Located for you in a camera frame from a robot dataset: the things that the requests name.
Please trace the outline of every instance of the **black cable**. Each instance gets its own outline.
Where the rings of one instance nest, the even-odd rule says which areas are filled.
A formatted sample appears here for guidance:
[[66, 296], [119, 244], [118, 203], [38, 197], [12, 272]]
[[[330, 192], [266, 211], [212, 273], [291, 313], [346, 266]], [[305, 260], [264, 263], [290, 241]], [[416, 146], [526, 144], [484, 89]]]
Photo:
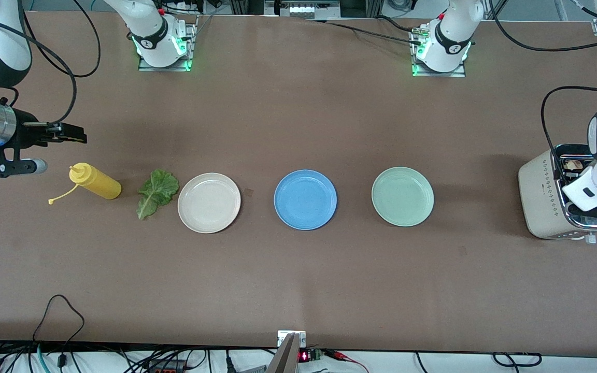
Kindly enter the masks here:
[[[497, 359], [497, 355], [499, 355], [499, 354], [504, 355], [508, 359], [508, 361], [510, 361], [510, 364], [500, 362], [499, 359]], [[507, 352], [493, 352], [492, 359], [494, 360], [495, 363], [499, 364], [500, 366], [504, 366], [505, 368], [515, 369], [516, 373], [519, 373], [520, 368], [531, 368], [533, 366], [538, 366], [538, 365], [540, 365], [540, 363], [543, 362], [543, 355], [541, 355], [541, 354], [525, 354], [525, 355], [537, 356], [538, 361], [536, 361], [535, 363], [519, 364], [519, 363], [516, 363], [516, 361]]]
[[494, 7], [492, 6], [492, 8], [490, 10], [490, 12], [492, 13], [492, 18], [494, 18], [494, 21], [497, 24], [497, 27], [499, 27], [499, 30], [502, 32], [502, 34], [504, 34], [504, 36], [506, 38], [508, 38], [508, 40], [514, 42], [516, 45], [519, 45], [520, 47], [522, 47], [524, 49], [535, 50], [536, 52], [569, 52], [570, 50], [580, 50], [580, 49], [597, 47], [597, 42], [593, 42], [591, 44], [585, 44], [585, 45], [577, 45], [576, 47], [565, 47], [565, 48], [531, 47], [530, 45], [526, 45], [523, 42], [520, 42], [520, 41], [516, 40], [515, 38], [513, 38], [512, 36], [510, 36], [510, 34], [508, 34], [508, 32], [502, 26], [502, 23], [499, 21], [499, 18], [497, 17], [497, 13], [493, 9], [494, 9]]
[[348, 29], [353, 30], [353, 31], [358, 31], [359, 33], [368, 34], [368, 35], [372, 35], [372, 36], [377, 36], [378, 38], [385, 38], [385, 39], [388, 39], [388, 40], [396, 40], [396, 41], [401, 41], [401, 42], [407, 42], [407, 43], [413, 44], [413, 45], [420, 45], [421, 44], [417, 40], [409, 40], [409, 39], [403, 39], [403, 38], [396, 38], [395, 36], [389, 36], [389, 35], [374, 33], [372, 31], [363, 30], [362, 28], [357, 28], [357, 27], [353, 27], [353, 26], [347, 26], [346, 24], [329, 23], [329, 22], [326, 22], [326, 24], [331, 24], [333, 26], [348, 28]]
[[29, 364], [29, 373], [34, 373], [34, 368], [31, 366], [31, 354], [34, 352], [34, 343], [31, 342], [29, 345], [29, 353], [26, 355], [26, 362]]
[[45, 312], [43, 312], [43, 317], [40, 319], [40, 323], [38, 323], [38, 326], [36, 326], [34, 333], [31, 335], [31, 340], [33, 342], [36, 342], [36, 334], [40, 330], [40, 327], [43, 325], [43, 322], [45, 321], [45, 318], [48, 315], [48, 311], [50, 311], [50, 305], [52, 305], [52, 301], [54, 300], [54, 298], [63, 299], [66, 302], [66, 304], [68, 305], [68, 307], [71, 309], [71, 311], [73, 311], [73, 313], [75, 313], [78, 317], [80, 317], [80, 320], [81, 320], [81, 325], [78, 328], [78, 330], [76, 330], [76, 332], [73, 333], [73, 335], [71, 335], [70, 338], [66, 340], [66, 342], [64, 342], [64, 346], [62, 347], [62, 352], [63, 352], [63, 349], [66, 347], [66, 345], [69, 342], [71, 342], [71, 340], [73, 340], [73, 338], [82, 330], [82, 328], [84, 328], [84, 316], [82, 316], [80, 311], [76, 310], [75, 307], [73, 307], [73, 305], [70, 303], [70, 300], [68, 300], [68, 298], [66, 298], [66, 296], [63, 294], [52, 295], [50, 300], [48, 300], [48, 304], [45, 306]]
[[393, 27], [399, 28], [402, 31], [407, 31], [408, 33], [411, 32], [411, 27], [400, 26], [400, 24], [398, 24], [397, 22], [395, 22], [391, 17], [386, 17], [385, 15], [378, 15], [375, 18], [377, 18], [377, 19], [385, 19], [386, 21], [389, 21], [391, 24], [393, 24]]
[[421, 354], [419, 354], [418, 352], [415, 352], [415, 354], [416, 354], [416, 359], [419, 361], [419, 365], [421, 366], [423, 373], [427, 373], [427, 369], [425, 369], [425, 367], [422, 364]]
[[195, 9], [180, 9], [180, 8], [175, 8], [175, 7], [170, 7], [168, 4], [163, 4], [163, 7], [165, 7], [167, 10], [179, 10], [182, 12], [198, 12], [199, 14], [203, 14], [203, 12], [200, 12], [199, 10], [197, 10], [197, 8]]
[[[98, 36], [98, 31], [95, 29], [95, 25], [93, 24], [91, 17], [89, 16], [89, 14], [87, 14], [86, 10], [80, 5], [80, 2], [78, 2], [78, 0], [73, 0], [73, 2], [76, 5], [78, 5], [78, 8], [80, 8], [82, 14], [84, 14], [84, 16], [87, 17], [87, 21], [89, 21], [89, 24], [92, 27], [93, 36], [95, 36], [96, 44], [98, 45], [98, 57], [96, 57], [95, 66], [93, 67], [93, 69], [91, 71], [89, 71], [89, 73], [86, 73], [86, 74], [75, 74], [76, 78], [86, 78], [88, 76], [93, 75], [93, 73], [95, 73], [95, 71], [97, 71], [98, 67], [100, 66], [100, 57], [101, 57], [100, 37]], [[31, 24], [29, 24], [29, 19], [26, 18], [26, 13], [24, 14], [24, 24], [26, 24], [26, 28], [29, 30], [29, 35], [31, 35], [31, 37], [33, 37], [35, 39], [36, 35], [34, 35], [34, 31], [31, 29]], [[65, 71], [64, 69], [62, 69], [60, 66], [57, 66], [57, 64], [55, 64], [54, 61], [52, 61], [52, 59], [50, 59], [50, 57], [48, 57], [47, 54], [45, 54], [45, 52], [43, 52], [43, 49], [38, 48], [38, 50], [40, 51], [40, 54], [42, 54], [43, 57], [45, 57], [45, 59], [48, 62], [50, 62], [50, 64], [52, 64], [52, 66], [54, 66], [54, 68], [56, 68], [57, 70], [61, 71], [64, 74], [68, 75], [68, 72]]]
[[75, 359], [75, 354], [73, 353], [73, 349], [68, 349], [68, 351], [70, 352], [70, 358], [73, 359], [73, 364], [75, 365], [76, 370], [78, 371], [78, 373], [82, 373], [81, 369], [80, 369], [80, 365], [78, 364], [78, 361]]
[[552, 157], [555, 159], [555, 164], [557, 165], [557, 170], [559, 171], [559, 179], [564, 180], [563, 168], [561, 167], [561, 163], [559, 162], [559, 158], [557, 158], [557, 154], [554, 150], [554, 144], [552, 144], [552, 139], [550, 139], [549, 132], [547, 132], [547, 126], [545, 125], [545, 104], [547, 103], [547, 99], [552, 95], [554, 92], [559, 92], [561, 90], [583, 90], [583, 91], [592, 91], [597, 92], [597, 88], [595, 87], [584, 87], [583, 85], [562, 85], [561, 87], [557, 87], [550, 92], [548, 92], [545, 97], [543, 98], [543, 103], [541, 104], [541, 122], [543, 124], [543, 132], [545, 133], [545, 139], [547, 139], [547, 144], [549, 145], [550, 153], [552, 153]]
[[130, 361], [130, 359], [128, 359], [128, 355], [126, 355], [126, 352], [120, 346], [119, 346], [119, 350], [121, 350], [121, 355], [123, 355], [123, 358], [126, 359], [126, 363], [128, 363], [128, 368], [130, 368], [131, 361]]
[[64, 115], [62, 115], [61, 117], [59, 117], [59, 119], [55, 120], [55, 121], [50, 121], [50, 124], [58, 124], [61, 121], [65, 120], [66, 117], [68, 117], [68, 114], [70, 114], [70, 112], [73, 110], [73, 106], [75, 106], [75, 100], [78, 96], [78, 83], [75, 80], [75, 74], [73, 74], [73, 71], [70, 69], [70, 67], [66, 64], [66, 62], [64, 62], [64, 60], [61, 59], [61, 57], [59, 57], [54, 51], [52, 51], [51, 49], [49, 49], [48, 47], [45, 47], [45, 45], [43, 45], [41, 42], [39, 42], [38, 40], [31, 38], [30, 36], [27, 36], [24, 33], [21, 33], [20, 31], [17, 31], [16, 29], [7, 26], [6, 24], [0, 23], [0, 28], [3, 28], [7, 31], [10, 31], [11, 33], [14, 33], [17, 36], [21, 36], [24, 39], [28, 40], [29, 42], [33, 43], [34, 45], [36, 45], [37, 47], [40, 47], [41, 49], [44, 49], [46, 52], [48, 52], [50, 54], [50, 56], [54, 57], [62, 66], [64, 66], [64, 68], [66, 69], [66, 71], [68, 71], [68, 76], [70, 77], [70, 82], [73, 85], [73, 96], [70, 99], [70, 104], [68, 104], [68, 109], [66, 109], [66, 112], [64, 113]]
[[597, 14], [596, 14], [596, 13], [595, 13], [593, 10], [591, 10], [591, 9], [588, 9], [587, 7], [582, 7], [582, 10], [583, 10], [583, 12], [585, 12], [586, 14], [588, 14], [588, 15], [590, 15], [590, 16], [593, 16], [593, 17], [597, 18]]
[[197, 363], [196, 366], [188, 366], [188, 358], [190, 357], [190, 354], [192, 354], [192, 351], [194, 351], [194, 350], [191, 350], [188, 354], [188, 357], [186, 358], [186, 370], [193, 370], [193, 369], [201, 366], [204, 363], [204, 361], [206, 360], [206, 352], [208, 350], [204, 350], [204, 357], [201, 359], [201, 361], [199, 363]]
[[4, 87], [4, 88], [13, 92], [12, 100], [10, 100], [10, 102], [8, 103], [8, 106], [12, 107], [17, 102], [17, 98], [20, 97], [20, 91], [14, 87]]

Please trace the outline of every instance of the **metal plate base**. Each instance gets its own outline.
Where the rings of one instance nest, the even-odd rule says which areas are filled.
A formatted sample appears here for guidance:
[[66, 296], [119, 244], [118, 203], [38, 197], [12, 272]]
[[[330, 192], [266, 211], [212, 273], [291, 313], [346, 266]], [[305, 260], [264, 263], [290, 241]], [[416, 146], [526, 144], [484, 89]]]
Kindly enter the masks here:
[[138, 71], [190, 71], [192, 69], [192, 56], [195, 51], [195, 36], [197, 33], [197, 24], [185, 23], [185, 21], [183, 20], [181, 20], [180, 22], [183, 23], [185, 27], [179, 28], [179, 33], [176, 37], [176, 45], [177, 48], [185, 50], [186, 53], [179, 59], [177, 59], [175, 63], [165, 67], [154, 67], [150, 64], [147, 64], [147, 62], [144, 61], [138, 53]]

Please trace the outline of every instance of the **brown tabletop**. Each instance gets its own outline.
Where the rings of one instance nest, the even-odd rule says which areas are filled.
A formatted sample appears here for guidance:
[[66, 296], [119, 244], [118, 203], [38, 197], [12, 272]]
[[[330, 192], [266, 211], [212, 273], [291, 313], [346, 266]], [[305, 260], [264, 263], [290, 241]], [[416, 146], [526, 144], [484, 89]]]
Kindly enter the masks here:
[[[29, 339], [63, 293], [86, 318], [79, 340], [272, 346], [278, 329], [339, 349], [597, 354], [597, 246], [544, 241], [526, 229], [517, 171], [547, 149], [539, 108], [565, 84], [597, 87], [597, 48], [538, 53], [481, 24], [467, 77], [414, 78], [404, 44], [292, 18], [214, 17], [190, 73], [138, 73], [116, 14], [94, 13], [100, 69], [78, 81], [68, 123], [89, 143], [23, 155], [49, 170], [0, 179], [0, 339]], [[95, 60], [78, 12], [31, 12], [36, 36], [76, 73]], [[417, 24], [404, 20], [403, 24]], [[350, 24], [405, 36], [383, 21]], [[543, 47], [597, 41], [588, 23], [511, 23]], [[34, 51], [17, 108], [54, 120], [69, 80]], [[560, 92], [547, 121], [556, 142], [584, 142], [597, 94]], [[107, 201], [71, 186], [88, 162], [121, 181]], [[423, 224], [375, 213], [372, 182], [393, 166], [433, 185]], [[137, 189], [155, 168], [183, 185], [206, 172], [243, 193], [217, 234], [179, 220], [176, 199], [139, 221]], [[295, 231], [273, 191], [292, 170], [332, 180], [338, 210]], [[78, 319], [57, 303], [40, 338]]]

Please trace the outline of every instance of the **green leaf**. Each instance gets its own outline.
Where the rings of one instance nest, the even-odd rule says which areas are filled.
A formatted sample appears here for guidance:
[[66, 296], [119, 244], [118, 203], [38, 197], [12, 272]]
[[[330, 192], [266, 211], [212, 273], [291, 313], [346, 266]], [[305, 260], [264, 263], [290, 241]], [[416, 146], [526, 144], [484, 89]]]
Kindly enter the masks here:
[[145, 181], [138, 193], [142, 199], [137, 206], [137, 217], [142, 220], [156, 213], [158, 206], [167, 205], [178, 192], [178, 180], [165, 170], [154, 170], [151, 179]]

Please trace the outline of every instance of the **plug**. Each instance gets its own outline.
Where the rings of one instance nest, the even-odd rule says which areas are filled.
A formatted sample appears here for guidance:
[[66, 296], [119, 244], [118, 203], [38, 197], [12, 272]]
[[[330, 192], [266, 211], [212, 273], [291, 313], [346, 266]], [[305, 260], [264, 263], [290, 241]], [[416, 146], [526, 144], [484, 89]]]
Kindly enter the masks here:
[[232, 363], [232, 358], [227, 356], [226, 360], [227, 360], [227, 373], [239, 373], [238, 371], [236, 371], [236, 368], [234, 368], [234, 363]]
[[59, 368], [66, 366], [66, 355], [60, 354], [59, 358], [56, 360], [56, 365], [59, 366]]

